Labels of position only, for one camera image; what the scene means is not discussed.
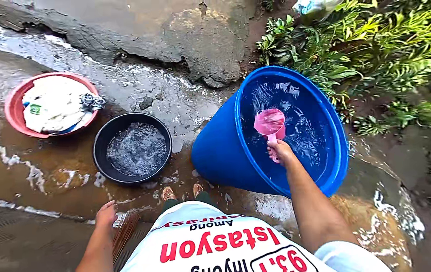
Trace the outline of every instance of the blue plastic drum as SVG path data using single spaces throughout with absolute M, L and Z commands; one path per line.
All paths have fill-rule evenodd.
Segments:
M 326 96 L 296 71 L 266 66 L 253 71 L 224 103 L 192 146 L 192 163 L 209 182 L 290 197 L 285 169 L 267 154 L 252 128 L 257 111 L 285 113 L 286 138 L 321 191 L 331 196 L 348 168 L 345 131 Z

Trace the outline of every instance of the black plastic basin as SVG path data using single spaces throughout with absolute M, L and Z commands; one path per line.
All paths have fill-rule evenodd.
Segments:
M 163 163 L 158 165 L 156 170 L 142 177 L 128 176 L 119 172 L 113 167 L 106 157 L 108 143 L 110 143 L 111 139 L 113 139 L 113 137 L 115 137 L 121 131 L 127 129 L 128 126 L 134 122 L 146 123 L 156 127 L 164 136 L 165 143 L 167 145 L 167 152 L 165 154 L 165 160 Z M 125 184 L 145 182 L 157 175 L 169 161 L 171 153 L 172 137 L 170 135 L 169 129 L 156 117 L 141 112 L 123 114 L 108 121 L 108 123 L 106 123 L 98 131 L 98 134 L 95 138 L 95 144 L 93 145 L 93 159 L 95 160 L 95 164 L 98 167 L 100 173 L 111 180 Z

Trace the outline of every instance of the pink plastic dipper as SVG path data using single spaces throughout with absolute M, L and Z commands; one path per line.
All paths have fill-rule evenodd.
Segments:
M 269 142 L 276 143 L 277 139 L 284 139 L 286 136 L 286 127 L 284 126 L 284 113 L 277 108 L 265 109 L 254 118 L 254 128 L 263 136 L 268 138 Z M 279 163 L 277 155 L 272 156 L 273 162 Z

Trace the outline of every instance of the person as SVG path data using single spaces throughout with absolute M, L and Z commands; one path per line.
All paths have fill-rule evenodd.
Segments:
M 390 271 L 363 249 L 341 213 L 316 186 L 284 141 L 268 143 L 286 169 L 301 244 L 260 219 L 224 214 L 200 184 L 196 201 L 180 203 L 165 187 L 163 212 L 134 250 L 122 272 Z M 116 204 L 96 216 L 93 235 L 77 272 L 113 271 L 112 224 Z

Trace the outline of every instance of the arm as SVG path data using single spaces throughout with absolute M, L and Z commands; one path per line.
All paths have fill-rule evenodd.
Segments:
M 113 272 L 113 223 L 116 220 L 115 201 L 112 200 L 98 211 L 95 230 L 86 247 L 76 272 Z
M 286 168 L 291 200 L 303 246 L 312 253 L 331 241 L 358 244 L 343 216 L 321 192 L 308 172 L 282 140 L 268 143 L 269 155 L 277 153 Z

